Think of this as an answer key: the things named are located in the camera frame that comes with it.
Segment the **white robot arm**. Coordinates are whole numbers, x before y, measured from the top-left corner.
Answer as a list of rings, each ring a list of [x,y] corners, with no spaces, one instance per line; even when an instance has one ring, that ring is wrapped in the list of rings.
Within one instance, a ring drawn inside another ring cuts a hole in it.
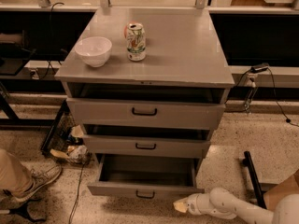
[[[222,219],[240,217],[247,224],[298,224],[299,221],[298,194],[284,197],[274,211],[238,199],[224,188],[214,188],[209,193],[194,193],[174,201],[173,205],[181,213]]]

